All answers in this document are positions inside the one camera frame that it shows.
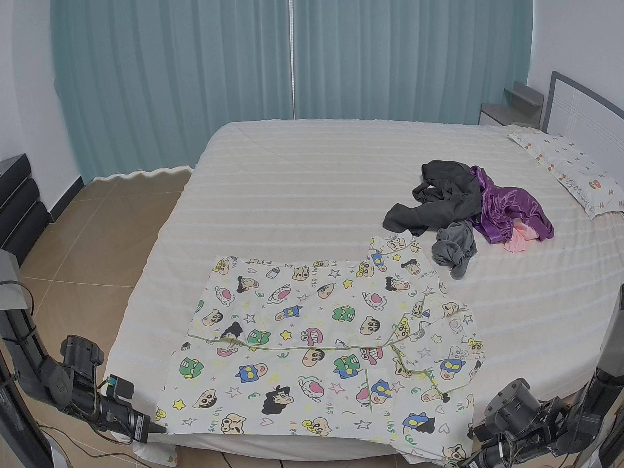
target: purple satin cloth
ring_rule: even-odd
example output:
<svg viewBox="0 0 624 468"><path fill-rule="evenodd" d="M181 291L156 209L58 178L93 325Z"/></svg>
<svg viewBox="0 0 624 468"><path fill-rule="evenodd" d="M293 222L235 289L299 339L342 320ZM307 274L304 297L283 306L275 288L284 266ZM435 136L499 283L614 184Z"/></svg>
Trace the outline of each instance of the purple satin cloth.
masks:
<svg viewBox="0 0 624 468"><path fill-rule="evenodd" d="M479 179L482 207L481 223L472 223L489 242L509 241L514 231L514 218L533 228L540 241L555 235L555 228L531 194L519 187L498 187L483 168L472 167L470 172Z"/></svg>

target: mattress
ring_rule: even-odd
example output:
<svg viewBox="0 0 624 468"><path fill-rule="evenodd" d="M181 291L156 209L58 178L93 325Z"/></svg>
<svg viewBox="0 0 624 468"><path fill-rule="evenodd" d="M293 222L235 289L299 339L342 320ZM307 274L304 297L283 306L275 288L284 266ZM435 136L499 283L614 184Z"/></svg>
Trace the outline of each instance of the mattress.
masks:
<svg viewBox="0 0 624 468"><path fill-rule="evenodd" d="M624 282L624 220L590 221L548 171L507 138L519 127L392 121L230 123L210 140L159 233L111 349L107 374L135 384L135 409L152 414L172 352L184 339L218 256L297 261L363 258L387 235L386 211L409 206L433 159L479 165L500 186L540 201L554 239L510 254L475 233L466 276L439 267L449 296L474 311L488 360L475 378L474 423L509 381L524 377L540 399L567 396L590 377ZM429 258L435 232L420 238ZM152 435L136 453L166 462L168 444L247 456L356 459L393 453L353 439L264 435Z"/></svg>

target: teal curtain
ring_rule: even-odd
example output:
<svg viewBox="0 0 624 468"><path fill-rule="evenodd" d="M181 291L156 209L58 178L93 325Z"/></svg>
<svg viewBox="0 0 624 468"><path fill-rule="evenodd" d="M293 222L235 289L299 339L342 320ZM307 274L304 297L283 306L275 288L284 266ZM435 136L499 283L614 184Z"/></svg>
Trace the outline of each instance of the teal curtain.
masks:
<svg viewBox="0 0 624 468"><path fill-rule="evenodd" d="M52 0L83 179L195 165L232 121L292 118L288 0Z"/></svg>
<svg viewBox="0 0 624 468"><path fill-rule="evenodd" d="M475 124L526 82L533 0L293 0L297 118Z"/></svg>

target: wall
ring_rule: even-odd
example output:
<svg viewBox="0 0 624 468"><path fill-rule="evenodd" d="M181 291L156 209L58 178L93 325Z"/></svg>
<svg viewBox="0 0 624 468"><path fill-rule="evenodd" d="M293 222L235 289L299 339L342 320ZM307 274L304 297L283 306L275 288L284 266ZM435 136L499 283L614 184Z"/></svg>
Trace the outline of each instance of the wall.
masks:
<svg viewBox="0 0 624 468"><path fill-rule="evenodd" d="M26 152L50 210L80 176L54 90L50 0L0 0L0 159Z"/></svg>
<svg viewBox="0 0 624 468"><path fill-rule="evenodd" d="M624 0L534 0L527 84L546 97L558 71L624 108Z"/></svg>

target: pillow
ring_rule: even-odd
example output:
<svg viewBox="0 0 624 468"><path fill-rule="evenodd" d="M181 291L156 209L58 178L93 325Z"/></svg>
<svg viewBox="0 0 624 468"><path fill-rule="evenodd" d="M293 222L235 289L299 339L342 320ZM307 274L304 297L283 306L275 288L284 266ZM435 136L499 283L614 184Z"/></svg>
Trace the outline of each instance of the pillow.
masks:
<svg viewBox="0 0 624 468"><path fill-rule="evenodd" d="M589 218L624 211L624 191L592 158L562 136L536 130L510 134L581 203Z"/></svg>

